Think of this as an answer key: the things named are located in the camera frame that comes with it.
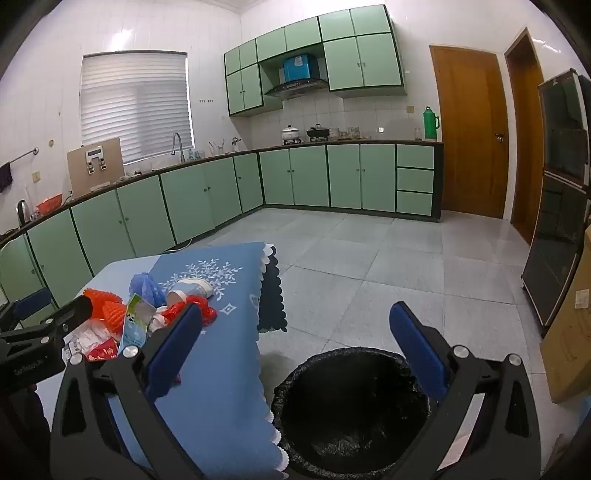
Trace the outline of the orange foam fruit net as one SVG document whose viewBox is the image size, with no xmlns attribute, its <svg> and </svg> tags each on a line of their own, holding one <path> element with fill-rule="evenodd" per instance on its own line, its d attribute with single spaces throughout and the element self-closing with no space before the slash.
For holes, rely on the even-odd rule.
<svg viewBox="0 0 591 480">
<path fill-rule="evenodd" d="M 91 288 L 85 289 L 83 295 L 92 304 L 90 318 L 101 321 L 111 334 L 120 336 L 126 313 L 122 299 L 114 293 Z"/>
</svg>

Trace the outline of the blue plastic bag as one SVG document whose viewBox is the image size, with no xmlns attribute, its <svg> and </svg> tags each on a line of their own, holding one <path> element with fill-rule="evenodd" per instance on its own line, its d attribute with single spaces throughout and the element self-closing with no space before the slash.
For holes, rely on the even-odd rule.
<svg viewBox="0 0 591 480">
<path fill-rule="evenodd" d="M 160 285 L 147 273 L 135 274 L 129 283 L 129 296 L 139 296 L 154 308 L 162 307 L 166 304 L 166 296 Z"/>
</svg>

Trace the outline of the black lined trash bin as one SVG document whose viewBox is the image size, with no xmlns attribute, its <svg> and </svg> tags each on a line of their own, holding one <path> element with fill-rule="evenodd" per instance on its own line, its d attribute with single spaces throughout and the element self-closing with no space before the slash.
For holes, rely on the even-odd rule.
<svg viewBox="0 0 591 480">
<path fill-rule="evenodd" d="M 311 479 L 381 479 L 436 403 L 406 359 L 349 347 L 311 356 L 273 391 L 273 426 L 288 466 Z"/>
</svg>

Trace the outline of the red white snack packet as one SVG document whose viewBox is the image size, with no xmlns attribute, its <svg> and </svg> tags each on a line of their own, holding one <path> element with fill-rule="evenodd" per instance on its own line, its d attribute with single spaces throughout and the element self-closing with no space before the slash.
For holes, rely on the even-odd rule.
<svg viewBox="0 0 591 480">
<path fill-rule="evenodd" d="M 82 354 L 88 361 L 110 360 L 117 356 L 118 342 L 101 320 L 90 319 L 64 338 L 62 357 L 68 361 Z"/>
</svg>

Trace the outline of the blue chair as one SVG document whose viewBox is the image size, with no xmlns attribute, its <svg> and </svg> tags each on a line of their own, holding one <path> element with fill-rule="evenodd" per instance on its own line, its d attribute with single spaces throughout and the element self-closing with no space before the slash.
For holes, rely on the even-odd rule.
<svg viewBox="0 0 591 480">
<path fill-rule="evenodd" d="M 10 318 L 17 322 L 24 322 L 37 314 L 52 302 L 52 296 L 47 288 L 41 288 L 30 295 L 11 303 Z"/>
</svg>

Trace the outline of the orange plastic basin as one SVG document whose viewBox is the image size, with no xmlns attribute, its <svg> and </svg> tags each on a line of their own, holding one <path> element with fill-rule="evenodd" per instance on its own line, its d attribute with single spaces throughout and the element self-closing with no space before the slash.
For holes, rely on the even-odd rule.
<svg viewBox="0 0 591 480">
<path fill-rule="evenodd" d="M 63 194 L 59 193 L 41 201 L 37 206 L 37 212 L 40 216 L 46 216 L 59 209 L 62 205 Z"/>
</svg>

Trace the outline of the cardboard box on floor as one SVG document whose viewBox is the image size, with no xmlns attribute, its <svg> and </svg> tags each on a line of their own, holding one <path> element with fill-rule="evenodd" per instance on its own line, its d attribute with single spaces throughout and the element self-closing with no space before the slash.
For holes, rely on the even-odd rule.
<svg viewBox="0 0 591 480">
<path fill-rule="evenodd" d="M 541 343 L 551 400 L 563 403 L 590 388 L 590 228 L 573 281 Z"/>
</svg>

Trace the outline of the green thermos flask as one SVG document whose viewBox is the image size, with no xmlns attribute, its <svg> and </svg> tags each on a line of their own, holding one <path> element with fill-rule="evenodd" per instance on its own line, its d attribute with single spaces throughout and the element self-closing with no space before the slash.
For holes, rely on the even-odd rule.
<svg viewBox="0 0 591 480">
<path fill-rule="evenodd" d="M 425 138 L 436 141 L 438 139 L 438 130 L 440 128 L 440 118 L 430 106 L 425 108 L 423 121 Z"/>
</svg>

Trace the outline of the black wok pan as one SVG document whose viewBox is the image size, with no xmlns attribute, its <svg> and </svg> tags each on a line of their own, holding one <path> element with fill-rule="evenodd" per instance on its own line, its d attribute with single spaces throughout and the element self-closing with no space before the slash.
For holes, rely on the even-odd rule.
<svg viewBox="0 0 591 480">
<path fill-rule="evenodd" d="M 329 141 L 330 135 L 331 132 L 329 131 L 329 128 L 322 127 L 322 125 L 318 123 L 307 130 L 307 136 L 311 142 Z"/>
</svg>

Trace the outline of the closed wooden door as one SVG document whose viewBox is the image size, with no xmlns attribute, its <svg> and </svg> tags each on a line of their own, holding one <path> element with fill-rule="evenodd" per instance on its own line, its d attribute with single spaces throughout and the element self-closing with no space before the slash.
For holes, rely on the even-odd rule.
<svg viewBox="0 0 591 480">
<path fill-rule="evenodd" d="M 430 47 L 444 144 L 443 208 L 501 218 L 509 174 L 499 61 L 484 51 Z"/>
</svg>

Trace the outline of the open wooden door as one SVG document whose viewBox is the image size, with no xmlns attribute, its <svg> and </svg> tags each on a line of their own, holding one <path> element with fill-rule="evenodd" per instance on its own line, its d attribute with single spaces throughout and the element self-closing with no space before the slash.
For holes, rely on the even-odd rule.
<svg viewBox="0 0 591 480">
<path fill-rule="evenodd" d="M 511 224 L 531 244 L 538 217 L 543 177 L 543 115 L 538 86 L 542 70 L 528 29 L 505 53 L 511 82 L 517 167 Z"/>
</svg>

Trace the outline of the black range hood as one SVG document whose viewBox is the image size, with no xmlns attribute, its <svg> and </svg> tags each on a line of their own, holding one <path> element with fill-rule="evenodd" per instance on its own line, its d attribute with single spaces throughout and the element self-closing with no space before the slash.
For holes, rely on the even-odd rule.
<svg viewBox="0 0 591 480">
<path fill-rule="evenodd" d="M 329 83 L 322 79 L 304 78 L 282 83 L 266 92 L 266 96 L 276 97 L 280 100 L 290 100 L 301 97 L 318 90 L 327 90 Z"/>
</svg>

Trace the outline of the blue box on hood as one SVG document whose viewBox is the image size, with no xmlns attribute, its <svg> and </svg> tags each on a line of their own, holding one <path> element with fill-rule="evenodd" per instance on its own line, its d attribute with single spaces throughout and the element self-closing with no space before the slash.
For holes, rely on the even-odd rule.
<svg viewBox="0 0 591 480">
<path fill-rule="evenodd" d="M 318 60 L 310 54 L 301 54 L 285 59 L 283 61 L 283 75 L 287 82 L 321 78 Z"/>
</svg>

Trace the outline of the chrome towel rail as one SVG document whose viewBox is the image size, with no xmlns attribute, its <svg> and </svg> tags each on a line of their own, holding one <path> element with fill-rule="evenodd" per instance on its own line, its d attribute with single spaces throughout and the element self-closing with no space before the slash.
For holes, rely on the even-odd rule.
<svg viewBox="0 0 591 480">
<path fill-rule="evenodd" d="M 24 152 L 23 154 L 17 156 L 16 158 L 10 160 L 8 163 L 13 164 L 15 162 L 20 161 L 23 158 L 29 157 L 29 156 L 36 156 L 39 154 L 39 147 L 34 147 L 33 149 L 30 149 L 26 152 Z"/>
</svg>

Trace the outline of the green upper wall cabinets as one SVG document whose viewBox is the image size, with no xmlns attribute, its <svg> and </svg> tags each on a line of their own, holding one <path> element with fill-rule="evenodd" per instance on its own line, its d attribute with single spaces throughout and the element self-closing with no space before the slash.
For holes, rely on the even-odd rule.
<svg viewBox="0 0 591 480">
<path fill-rule="evenodd" d="M 286 83 L 283 61 L 314 55 L 329 93 L 339 97 L 405 95 L 402 58 L 387 7 L 372 5 L 315 16 L 264 33 L 223 54 L 231 117 L 279 110 L 266 96 Z"/>
</svg>

